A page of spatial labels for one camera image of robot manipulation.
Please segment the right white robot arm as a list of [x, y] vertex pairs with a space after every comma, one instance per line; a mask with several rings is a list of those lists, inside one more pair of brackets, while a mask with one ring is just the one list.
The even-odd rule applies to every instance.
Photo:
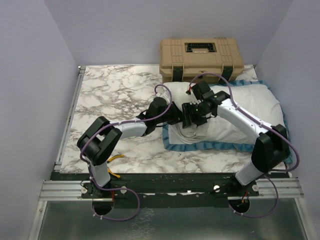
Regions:
[[241, 108], [231, 91], [214, 93], [203, 80], [190, 85], [186, 93], [194, 95], [198, 103], [182, 104], [183, 128], [191, 124], [202, 125], [207, 120], [206, 116], [211, 114], [227, 120], [254, 142], [250, 162], [234, 175], [229, 184], [234, 195], [242, 195], [248, 184], [288, 158], [290, 150], [286, 128], [281, 124], [264, 122]]

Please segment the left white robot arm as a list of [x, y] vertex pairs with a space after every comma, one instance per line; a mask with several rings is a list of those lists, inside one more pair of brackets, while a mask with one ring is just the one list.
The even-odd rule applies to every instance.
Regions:
[[152, 133], [157, 125], [174, 125], [183, 121], [184, 111], [174, 102], [156, 97], [148, 109], [131, 120], [110, 122], [104, 116], [98, 117], [77, 141], [80, 159], [86, 162], [93, 191], [106, 197], [111, 190], [107, 160], [117, 143], [131, 137], [144, 137]]

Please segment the white pillowcase blue trim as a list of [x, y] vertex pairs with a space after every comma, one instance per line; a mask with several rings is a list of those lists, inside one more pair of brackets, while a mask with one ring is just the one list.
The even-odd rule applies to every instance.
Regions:
[[261, 81], [236, 80], [230, 86], [211, 84], [214, 94], [232, 94], [217, 108], [217, 116], [207, 114], [206, 123], [193, 123], [184, 128], [177, 123], [166, 125], [162, 140], [167, 150], [191, 152], [197, 150], [253, 151], [260, 133], [266, 133], [262, 126], [275, 127], [287, 123], [280, 102]]

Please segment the white pillow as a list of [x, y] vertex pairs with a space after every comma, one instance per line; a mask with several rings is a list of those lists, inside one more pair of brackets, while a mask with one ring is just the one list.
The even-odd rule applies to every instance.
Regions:
[[189, 87], [188, 82], [167, 82], [160, 84], [157, 88], [156, 91], [159, 92], [158, 96], [163, 98], [162, 95], [165, 91], [171, 92], [172, 96], [172, 102], [176, 104], [178, 109], [182, 111], [182, 118], [183, 118], [183, 104], [189, 104], [185, 103], [186, 100], [186, 91]]

